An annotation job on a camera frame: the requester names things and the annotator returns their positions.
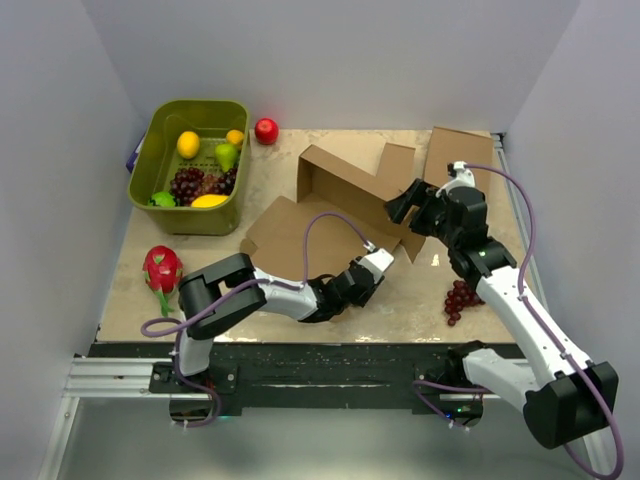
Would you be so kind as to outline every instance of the yellow lemon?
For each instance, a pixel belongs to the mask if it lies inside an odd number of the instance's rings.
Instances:
[[[191,206],[195,208],[211,208],[220,205],[227,198],[227,195],[214,195],[213,193],[202,195],[191,202]]]
[[[194,132],[184,132],[178,137],[176,149],[182,158],[191,160],[198,154],[200,138]]]

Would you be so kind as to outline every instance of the red apple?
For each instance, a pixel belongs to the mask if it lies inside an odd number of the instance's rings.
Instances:
[[[280,129],[278,124],[270,118],[261,118],[256,122],[255,127],[256,140],[263,145],[271,145],[276,143]]]

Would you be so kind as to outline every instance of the gray floor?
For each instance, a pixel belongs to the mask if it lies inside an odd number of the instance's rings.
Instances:
[[[471,432],[408,411],[248,409],[185,432],[167,400],[83,400],[60,479],[584,479],[485,400]]]

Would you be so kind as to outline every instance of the bunch of grapes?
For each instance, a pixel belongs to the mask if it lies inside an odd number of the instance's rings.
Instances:
[[[169,191],[175,197],[178,206],[188,207],[196,198],[204,195],[203,178],[204,172],[195,167],[181,168],[176,172]]]
[[[221,177],[215,175],[207,175],[202,180],[202,190],[204,193],[214,193],[216,195],[231,195],[233,187],[236,185],[236,177],[238,169],[231,168]]]
[[[460,312],[465,307],[475,307],[476,305],[484,305],[484,302],[467,285],[467,282],[462,280],[453,282],[453,289],[447,292],[447,299],[444,301],[444,313],[449,315],[447,325],[455,326],[456,322],[462,318]]]

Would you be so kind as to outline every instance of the plastic basket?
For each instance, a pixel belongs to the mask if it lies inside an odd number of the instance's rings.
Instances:
[[[137,208],[167,233],[190,235],[227,235],[240,223],[251,152],[247,109],[229,100],[175,100],[161,106],[151,119],[131,175],[129,198]],[[236,184],[229,198],[211,208],[154,207],[148,205],[156,192],[169,190],[176,171],[197,167],[205,174],[220,175],[213,150],[225,141],[229,130],[244,132],[238,161]],[[178,137],[185,131],[200,137],[198,155],[185,160],[176,151]]]

